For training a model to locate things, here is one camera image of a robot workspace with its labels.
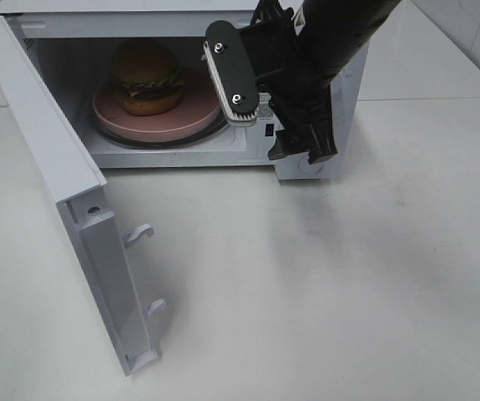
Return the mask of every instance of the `microwave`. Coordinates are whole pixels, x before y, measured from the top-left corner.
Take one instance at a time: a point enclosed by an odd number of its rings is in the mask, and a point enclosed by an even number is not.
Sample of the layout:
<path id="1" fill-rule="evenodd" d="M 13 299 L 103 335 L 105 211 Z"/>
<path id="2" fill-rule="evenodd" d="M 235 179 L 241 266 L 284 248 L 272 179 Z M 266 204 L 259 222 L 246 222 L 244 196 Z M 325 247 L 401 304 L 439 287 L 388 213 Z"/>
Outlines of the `microwave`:
<path id="1" fill-rule="evenodd" d="M 283 2 L 297 9 L 301 1 Z M 338 154 L 269 160 L 282 124 L 260 94 L 252 126 L 217 124 L 202 140 L 161 149 L 116 143 L 92 118 L 92 98 L 109 78 L 109 59 L 127 38 L 154 38 L 183 66 L 207 74 L 205 30 L 216 20 L 250 24 L 248 0 L 2 0 L 0 88 L 53 198 L 125 374 L 159 357 L 154 317 L 166 300 L 142 304 L 125 249 L 154 234 L 148 223 L 121 235 L 101 169 L 273 165 L 279 180 L 338 175 L 355 112 L 367 45 L 331 83 Z"/>

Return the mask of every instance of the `open microwave door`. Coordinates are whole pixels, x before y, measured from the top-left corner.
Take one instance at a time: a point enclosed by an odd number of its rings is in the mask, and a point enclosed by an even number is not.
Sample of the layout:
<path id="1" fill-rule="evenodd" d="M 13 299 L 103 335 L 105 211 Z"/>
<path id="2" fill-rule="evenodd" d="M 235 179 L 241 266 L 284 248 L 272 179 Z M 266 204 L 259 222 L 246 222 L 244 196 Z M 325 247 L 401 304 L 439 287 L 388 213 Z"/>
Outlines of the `open microwave door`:
<path id="1" fill-rule="evenodd" d="M 41 171 L 125 374 L 158 357 L 147 324 L 164 302 L 140 305 L 124 248 L 148 225 L 121 238 L 104 193 L 106 180 L 58 107 L 24 48 L 13 18 L 0 17 L 0 87 Z"/>

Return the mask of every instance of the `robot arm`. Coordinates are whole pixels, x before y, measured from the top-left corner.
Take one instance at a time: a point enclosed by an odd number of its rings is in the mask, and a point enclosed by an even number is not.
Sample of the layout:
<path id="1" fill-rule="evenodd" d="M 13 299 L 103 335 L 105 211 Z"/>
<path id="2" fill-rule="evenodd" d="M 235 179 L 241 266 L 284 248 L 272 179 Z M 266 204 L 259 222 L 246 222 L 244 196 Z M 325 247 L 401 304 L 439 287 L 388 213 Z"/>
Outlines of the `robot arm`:
<path id="1" fill-rule="evenodd" d="M 331 81 L 401 0 L 305 0 L 294 13 L 260 0 L 250 26 L 217 21 L 206 30 L 205 54 L 231 124 L 253 124 L 259 92 L 284 129 L 270 160 L 308 152 L 311 164 L 337 153 Z"/>

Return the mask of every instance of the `hamburger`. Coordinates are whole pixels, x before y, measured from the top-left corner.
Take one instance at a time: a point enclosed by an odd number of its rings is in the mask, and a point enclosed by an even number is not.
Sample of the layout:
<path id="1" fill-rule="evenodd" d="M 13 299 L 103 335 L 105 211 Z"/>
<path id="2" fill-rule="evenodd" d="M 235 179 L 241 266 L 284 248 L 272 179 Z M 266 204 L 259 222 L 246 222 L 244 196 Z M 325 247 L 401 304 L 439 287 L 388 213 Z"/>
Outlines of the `hamburger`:
<path id="1" fill-rule="evenodd" d="M 184 80 L 173 53 L 150 38 L 129 39 L 112 56 L 115 101 L 132 115 L 165 113 L 182 101 Z"/>

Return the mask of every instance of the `white table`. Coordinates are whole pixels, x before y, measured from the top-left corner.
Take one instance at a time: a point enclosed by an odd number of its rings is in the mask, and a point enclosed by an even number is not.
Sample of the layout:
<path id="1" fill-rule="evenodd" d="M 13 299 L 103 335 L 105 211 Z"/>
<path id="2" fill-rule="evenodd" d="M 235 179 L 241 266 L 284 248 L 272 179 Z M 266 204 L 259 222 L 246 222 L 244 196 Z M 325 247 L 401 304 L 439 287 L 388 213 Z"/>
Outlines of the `white table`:
<path id="1" fill-rule="evenodd" d="M 332 183 L 107 174 L 169 301 L 163 360 L 125 378 L 0 109 L 0 399 L 480 399 L 480 99 L 362 102 L 348 149 Z"/>

